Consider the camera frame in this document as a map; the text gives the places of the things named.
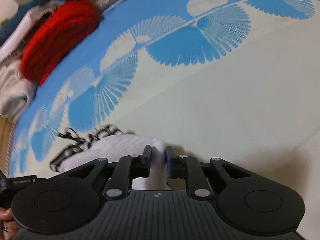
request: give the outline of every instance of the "silver screw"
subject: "silver screw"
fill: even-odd
[[[119,197],[122,194],[122,191],[117,188],[112,188],[106,192],[108,197]]]
[[[207,197],[210,195],[210,191],[204,188],[197,189],[195,195],[198,197]]]

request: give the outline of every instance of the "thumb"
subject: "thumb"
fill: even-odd
[[[0,207],[0,221],[10,221],[13,219],[11,208],[4,209]]]

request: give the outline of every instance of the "bed sheet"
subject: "bed sheet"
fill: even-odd
[[[38,89],[15,129],[10,176],[48,170],[71,143],[56,137],[64,128],[85,137],[114,123],[177,154],[272,177],[320,127],[319,8],[319,0],[123,0]],[[299,170],[293,187],[314,199]],[[319,239],[308,226],[320,215],[308,203],[299,232]]]

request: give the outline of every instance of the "hand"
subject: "hand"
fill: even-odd
[[[19,231],[17,223],[13,220],[11,208],[4,209],[0,207],[0,223],[0,240],[6,239],[4,235],[6,235],[7,239],[10,239]]]

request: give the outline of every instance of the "red fabric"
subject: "red fabric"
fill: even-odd
[[[89,0],[61,5],[31,37],[21,58],[21,74],[41,86],[60,60],[98,25],[99,15]]]

